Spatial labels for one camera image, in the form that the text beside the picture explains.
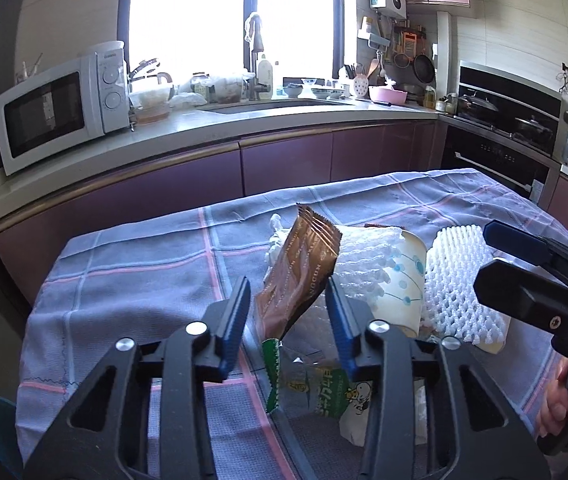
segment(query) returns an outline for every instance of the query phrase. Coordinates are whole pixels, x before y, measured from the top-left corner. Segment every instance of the window frame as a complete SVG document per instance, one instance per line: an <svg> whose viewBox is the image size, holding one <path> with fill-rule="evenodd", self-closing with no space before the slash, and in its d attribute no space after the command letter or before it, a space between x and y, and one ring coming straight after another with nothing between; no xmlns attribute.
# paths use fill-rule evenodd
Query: window frame
<svg viewBox="0 0 568 480"><path fill-rule="evenodd" d="M134 67L130 66L129 59L129 22L130 22L130 2L131 0L118 0L117 8L117 39L124 42L124 61L128 70ZM257 0L243 0L244 22L251 14L257 10ZM241 38L238 41L243 43L243 62L244 68L249 70L251 66L251 53L249 44L244 41L243 26L241 27ZM339 69L344 65L344 0L333 0L333 78L339 77Z"/></svg>

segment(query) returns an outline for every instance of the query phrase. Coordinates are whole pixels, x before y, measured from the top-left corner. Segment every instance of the silver bolt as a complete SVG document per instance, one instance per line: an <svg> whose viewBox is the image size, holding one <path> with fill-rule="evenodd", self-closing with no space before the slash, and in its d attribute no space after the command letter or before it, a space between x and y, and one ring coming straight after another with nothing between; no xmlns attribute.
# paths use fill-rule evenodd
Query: silver bolt
<svg viewBox="0 0 568 480"><path fill-rule="evenodd" d="M195 321L186 325L186 333L190 335L200 335L206 330L208 330L206 323L202 323L201 321Z"/></svg>
<svg viewBox="0 0 568 480"><path fill-rule="evenodd" d="M115 343L115 348L120 352L128 352L133 346L134 341L129 337L122 338Z"/></svg>
<svg viewBox="0 0 568 480"><path fill-rule="evenodd" d="M388 332L389 330L391 330L391 326L387 322L382 321L381 319L376 319L368 324L368 329L371 332L383 334L384 332Z"/></svg>
<svg viewBox="0 0 568 480"><path fill-rule="evenodd" d="M559 326L562 324L562 318L559 316L555 316L552 320L551 323L549 323L549 327L551 327L551 330L555 330L557 328L559 328Z"/></svg>
<svg viewBox="0 0 568 480"><path fill-rule="evenodd" d="M462 346L462 343L459 339L451 336L447 336L442 339L442 346L446 350L457 350L459 347Z"/></svg>

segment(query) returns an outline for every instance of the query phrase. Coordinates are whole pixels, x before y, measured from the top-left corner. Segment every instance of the paper cup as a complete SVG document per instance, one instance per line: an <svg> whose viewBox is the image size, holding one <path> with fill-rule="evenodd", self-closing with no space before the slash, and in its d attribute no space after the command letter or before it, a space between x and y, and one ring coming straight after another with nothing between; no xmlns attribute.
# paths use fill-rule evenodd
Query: paper cup
<svg viewBox="0 0 568 480"><path fill-rule="evenodd" d="M393 254L393 267L384 270L390 283L381 283L384 296L371 307L376 319L398 326L408 337L417 337L424 301L426 245L413 233L402 231L403 240Z"/></svg>

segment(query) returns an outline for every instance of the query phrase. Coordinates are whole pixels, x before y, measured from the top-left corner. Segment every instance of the microwave knob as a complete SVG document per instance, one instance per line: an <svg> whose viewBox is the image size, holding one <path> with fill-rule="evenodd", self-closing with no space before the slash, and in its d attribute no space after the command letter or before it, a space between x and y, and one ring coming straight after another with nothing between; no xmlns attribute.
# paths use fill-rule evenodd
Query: microwave knob
<svg viewBox="0 0 568 480"><path fill-rule="evenodd" d="M117 79L119 79L119 67L107 66L104 69L104 73L101 76L101 78L104 80L104 83L106 83L107 85L112 85L117 81Z"/></svg>
<svg viewBox="0 0 568 480"><path fill-rule="evenodd" d="M119 95L117 92L110 92L110 94L108 94L106 96L106 99L104 100L104 104L106 105L106 108L110 108L111 110L113 108L117 108L122 102L122 96Z"/></svg>

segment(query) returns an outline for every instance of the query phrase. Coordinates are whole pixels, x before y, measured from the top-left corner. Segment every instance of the microwave control panel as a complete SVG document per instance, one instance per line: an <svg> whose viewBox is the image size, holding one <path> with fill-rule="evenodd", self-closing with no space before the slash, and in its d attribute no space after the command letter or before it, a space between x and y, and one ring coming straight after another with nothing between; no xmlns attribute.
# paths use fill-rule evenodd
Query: microwave control panel
<svg viewBox="0 0 568 480"><path fill-rule="evenodd" d="M97 54L97 85L104 133L127 128L128 85L123 49Z"/></svg>

